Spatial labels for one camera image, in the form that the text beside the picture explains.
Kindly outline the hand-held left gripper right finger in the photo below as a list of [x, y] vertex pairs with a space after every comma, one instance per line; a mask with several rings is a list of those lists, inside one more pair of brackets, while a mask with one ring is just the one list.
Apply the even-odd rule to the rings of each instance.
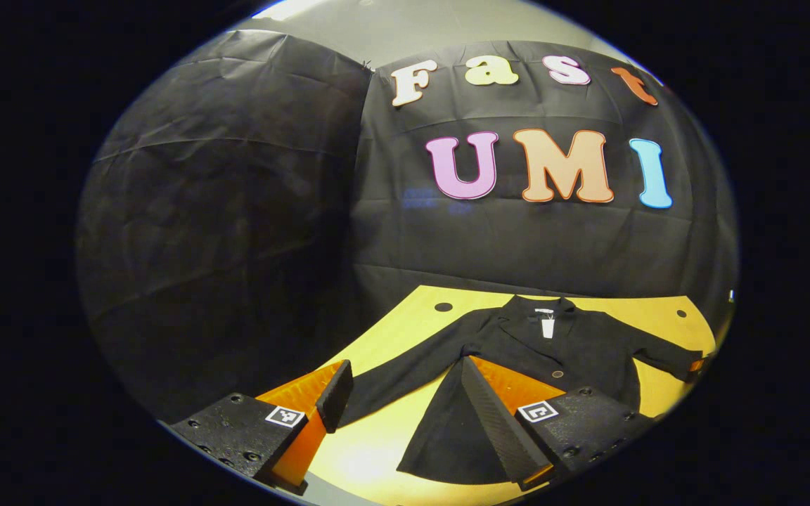
[[461, 382], [508, 479], [524, 491], [583, 473], [653, 425], [594, 388], [562, 391], [478, 356], [463, 359]]

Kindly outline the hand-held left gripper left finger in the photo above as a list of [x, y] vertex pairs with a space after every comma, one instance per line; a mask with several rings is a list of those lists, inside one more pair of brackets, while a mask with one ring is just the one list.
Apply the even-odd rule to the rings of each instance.
[[302, 495], [352, 388], [351, 363], [340, 360], [257, 397], [229, 394], [170, 429], [238, 473]]

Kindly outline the black button-up jacket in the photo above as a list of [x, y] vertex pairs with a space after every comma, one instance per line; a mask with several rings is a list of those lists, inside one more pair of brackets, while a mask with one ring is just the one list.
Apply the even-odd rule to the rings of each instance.
[[512, 297], [469, 311], [385, 364], [354, 378], [340, 425], [347, 426], [443, 378], [398, 464], [402, 473], [453, 484], [497, 484], [506, 472], [461, 382], [463, 359], [479, 356], [560, 390], [593, 387], [638, 409], [636, 361], [682, 381], [703, 358], [566, 298]]

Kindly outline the black backdrop cloth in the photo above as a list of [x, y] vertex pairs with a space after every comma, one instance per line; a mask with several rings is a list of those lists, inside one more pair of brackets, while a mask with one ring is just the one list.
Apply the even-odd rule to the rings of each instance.
[[240, 29], [116, 123], [77, 271], [103, 355], [173, 422], [316, 369], [419, 285], [684, 295], [722, 340], [738, 240], [710, 139], [614, 58], [486, 41], [370, 70]]

